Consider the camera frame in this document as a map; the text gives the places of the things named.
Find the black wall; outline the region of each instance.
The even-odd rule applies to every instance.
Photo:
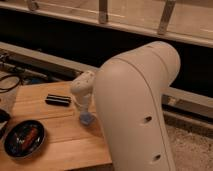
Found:
[[[0,41],[101,66],[110,57],[159,39],[0,9]],[[181,56],[173,87],[213,97],[213,49],[166,41]]]

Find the black cable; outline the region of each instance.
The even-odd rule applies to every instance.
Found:
[[[11,91],[12,89],[16,88],[19,84],[22,84],[22,80],[21,80],[20,76],[19,75],[14,75],[14,74],[5,75],[5,76],[1,77],[0,78],[0,82],[6,80],[8,78],[12,78],[12,77],[18,78],[17,83],[15,83],[14,85],[12,85],[10,87],[7,87],[7,88],[1,88],[0,87],[0,93],[6,93],[8,91]]]

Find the wooden cutting board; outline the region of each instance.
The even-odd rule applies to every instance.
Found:
[[[44,125],[46,138],[41,148],[25,159],[10,158],[2,139],[0,170],[72,170],[111,163],[98,119],[85,127],[79,123],[73,103],[69,107],[45,103],[48,94],[72,98],[70,86],[71,82],[59,82],[19,88],[6,133],[21,121],[35,119]],[[96,115],[93,103],[90,112]]]

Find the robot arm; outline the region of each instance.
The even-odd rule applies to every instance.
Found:
[[[83,125],[89,125],[94,120],[94,116],[88,112],[91,102],[93,82],[95,73],[86,71],[73,80],[71,85],[71,93],[74,95],[74,103],[80,112],[80,122]]]
[[[167,43],[108,60],[94,83],[96,110],[116,171],[174,171],[161,96],[180,67]]]

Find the bowl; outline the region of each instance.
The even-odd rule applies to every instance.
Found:
[[[44,126],[39,121],[23,121],[8,133],[4,149],[11,157],[26,157],[41,146],[44,136]]]

